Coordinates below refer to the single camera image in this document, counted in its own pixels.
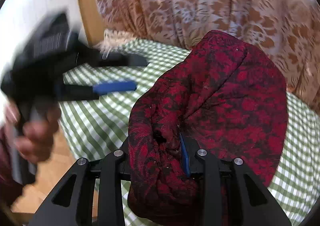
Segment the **maroon left sleeve forearm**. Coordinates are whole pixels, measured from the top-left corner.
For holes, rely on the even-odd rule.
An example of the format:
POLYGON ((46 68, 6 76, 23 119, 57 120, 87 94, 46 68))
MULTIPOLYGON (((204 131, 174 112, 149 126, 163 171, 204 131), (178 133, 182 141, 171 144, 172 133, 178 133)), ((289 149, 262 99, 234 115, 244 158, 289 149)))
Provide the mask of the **maroon left sleeve forearm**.
POLYGON ((12 178, 10 154, 4 126, 1 128, 0 185, 1 201, 3 201, 7 206, 11 206, 22 194, 23 186, 18 184, 12 178))

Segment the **person's left hand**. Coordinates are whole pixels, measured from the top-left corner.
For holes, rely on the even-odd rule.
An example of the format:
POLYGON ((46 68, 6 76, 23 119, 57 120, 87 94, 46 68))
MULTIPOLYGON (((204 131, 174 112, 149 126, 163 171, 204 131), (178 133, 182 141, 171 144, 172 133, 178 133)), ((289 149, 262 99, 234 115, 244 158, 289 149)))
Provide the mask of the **person's left hand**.
POLYGON ((50 158, 54 145, 54 134, 59 129, 58 121, 61 110, 57 104, 47 111, 47 117, 38 121, 30 121, 23 126, 23 135, 13 138, 12 128, 17 125, 20 113, 13 101, 5 108, 5 136, 14 145, 20 155, 27 161, 38 164, 50 158))

